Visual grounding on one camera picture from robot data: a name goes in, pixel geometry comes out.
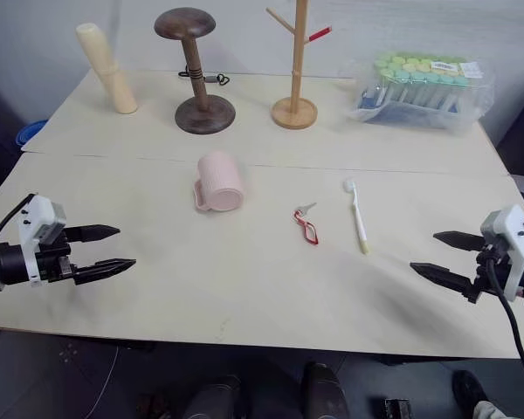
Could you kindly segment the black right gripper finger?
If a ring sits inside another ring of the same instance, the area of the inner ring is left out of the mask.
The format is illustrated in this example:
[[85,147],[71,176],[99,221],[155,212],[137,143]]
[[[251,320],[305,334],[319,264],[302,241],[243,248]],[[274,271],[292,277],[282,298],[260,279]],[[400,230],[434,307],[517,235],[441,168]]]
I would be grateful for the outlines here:
[[482,236],[454,230],[438,232],[433,237],[444,244],[463,251],[482,251],[486,245],[486,241]]
[[411,262],[410,267],[433,284],[458,292],[468,300],[475,300],[469,278],[435,264]]

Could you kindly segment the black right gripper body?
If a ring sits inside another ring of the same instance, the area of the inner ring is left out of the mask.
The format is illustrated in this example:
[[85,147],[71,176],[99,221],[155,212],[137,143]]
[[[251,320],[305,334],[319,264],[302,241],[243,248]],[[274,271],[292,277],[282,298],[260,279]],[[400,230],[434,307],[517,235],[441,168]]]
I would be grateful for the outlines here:
[[481,293],[489,293],[497,296],[496,287],[503,290],[510,272],[510,257],[508,256],[508,245],[503,243],[468,243],[466,251],[477,251],[478,264],[476,277],[465,291],[465,297],[473,304],[477,302]]

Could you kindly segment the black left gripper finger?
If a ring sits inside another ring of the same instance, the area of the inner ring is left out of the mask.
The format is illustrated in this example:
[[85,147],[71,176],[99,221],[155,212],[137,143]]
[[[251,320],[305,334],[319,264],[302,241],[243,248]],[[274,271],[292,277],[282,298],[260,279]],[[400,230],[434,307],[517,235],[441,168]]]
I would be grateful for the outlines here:
[[91,224],[65,228],[65,237],[66,241],[69,243],[88,243],[100,241],[107,237],[119,234],[120,232],[121,231],[118,228],[112,226],[104,224]]
[[77,268],[73,274],[75,285],[83,285],[120,274],[135,265],[135,259],[113,258]]

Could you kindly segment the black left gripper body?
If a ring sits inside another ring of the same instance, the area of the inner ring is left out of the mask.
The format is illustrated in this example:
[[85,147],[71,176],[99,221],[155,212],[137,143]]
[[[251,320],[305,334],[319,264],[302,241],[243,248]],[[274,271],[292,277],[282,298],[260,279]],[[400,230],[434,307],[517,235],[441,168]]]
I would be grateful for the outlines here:
[[49,283],[73,278],[77,269],[69,260],[70,242],[78,238],[76,230],[62,230],[51,244],[40,244],[36,260],[40,278]]

